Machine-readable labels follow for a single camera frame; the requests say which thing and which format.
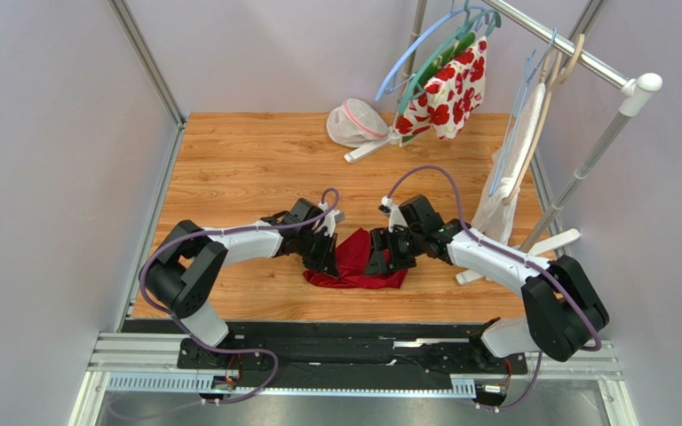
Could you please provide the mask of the dark red cloth napkin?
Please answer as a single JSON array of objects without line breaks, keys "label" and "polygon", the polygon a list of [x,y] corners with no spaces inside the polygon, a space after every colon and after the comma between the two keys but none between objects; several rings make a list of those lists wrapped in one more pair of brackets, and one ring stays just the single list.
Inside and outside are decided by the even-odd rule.
[{"label": "dark red cloth napkin", "polygon": [[369,232],[359,228],[342,243],[337,245],[337,278],[320,272],[305,270],[303,272],[304,279],[309,284],[320,288],[401,288],[407,277],[407,270],[383,275],[365,274],[365,268],[369,261],[369,252]]}]

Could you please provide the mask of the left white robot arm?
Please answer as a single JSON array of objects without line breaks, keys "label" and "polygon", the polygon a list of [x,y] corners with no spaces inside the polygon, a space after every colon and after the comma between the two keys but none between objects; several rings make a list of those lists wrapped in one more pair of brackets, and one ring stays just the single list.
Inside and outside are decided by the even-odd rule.
[{"label": "left white robot arm", "polygon": [[220,271],[254,259],[296,255],[307,270],[336,276],[336,226],[344,218],[334,204],[301,198],[290,210],[249,225],[211,228],[181,221],[142,266],[142,296],[202,347],[213,349],[229,334],[209,301]]}]

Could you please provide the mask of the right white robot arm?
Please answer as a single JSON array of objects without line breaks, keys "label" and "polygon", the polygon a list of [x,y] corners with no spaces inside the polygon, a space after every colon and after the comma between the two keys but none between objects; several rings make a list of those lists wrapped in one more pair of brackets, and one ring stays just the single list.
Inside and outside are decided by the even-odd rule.
[{"label": "right white robot arm", "polygon": [[509,289],[524,306],[512,319],[492,319],[478,334],[495,358],[540,351],[566,362],[601,347],[599,331],[609,315],[581,264],[571,256],[548,259],[494,241],[455,218],[444,221],[423,195],[379,210],[388,225],[370,231],[367,275],[416,267],[419,256],[466,269]]}]

